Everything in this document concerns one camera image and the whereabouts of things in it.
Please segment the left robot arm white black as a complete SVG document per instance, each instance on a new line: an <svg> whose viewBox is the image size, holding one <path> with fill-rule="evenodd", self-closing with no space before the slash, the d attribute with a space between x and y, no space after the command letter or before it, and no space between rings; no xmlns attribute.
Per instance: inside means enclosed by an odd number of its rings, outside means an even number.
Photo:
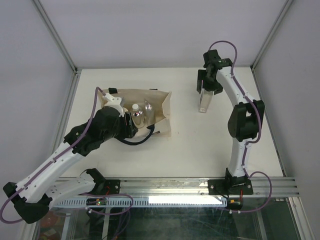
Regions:
<svg viewBox="0 0 320 240"><path fill-rule="evenodd" d="M101 108L93 118L73 127L55 152L32 174L18 183L8 182L3 187L20 221L35 223L57 203L76 195L111 193L106 187L107 181L96 168L88 168L78 178L62 184L57 184L56 180L104 142L112 138L131 139L137 132L128 111L121 116L110 106Z"/></svg>

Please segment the cream canvas tote bag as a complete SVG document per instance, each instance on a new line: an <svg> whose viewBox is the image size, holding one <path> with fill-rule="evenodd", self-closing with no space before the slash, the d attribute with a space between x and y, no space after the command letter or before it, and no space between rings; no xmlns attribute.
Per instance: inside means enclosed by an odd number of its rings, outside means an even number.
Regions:
<svg viewBox="0 0 320 240"><path fill-rule="evenodd" d="M147 100L155 111L155 124L153 136L156 137L170 137L171 136L171 95L172 93L160 91L155 89L129 89L129 88L106 88L104 93L109 93L114 97L121 97L124 99L123 107L125 111L131 112L132 105L138 104L144 111L145 125L138 128L135 138L146 137L150 130L147 129L147 118L145 116L145 100Z"/></svg>

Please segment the clear square bottle black cap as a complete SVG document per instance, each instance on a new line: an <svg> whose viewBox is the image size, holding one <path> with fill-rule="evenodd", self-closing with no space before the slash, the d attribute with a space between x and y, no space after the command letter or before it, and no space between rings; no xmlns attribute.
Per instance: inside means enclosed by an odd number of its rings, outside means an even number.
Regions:
<svg viewBox="0 0 320 240"><path fill-rule="evenodd" d="M208 111L213 95L214 95L213 91L207 91L204 88L201 90L199 107L198 107L198 111L200 113L206 113Z"/></svg>

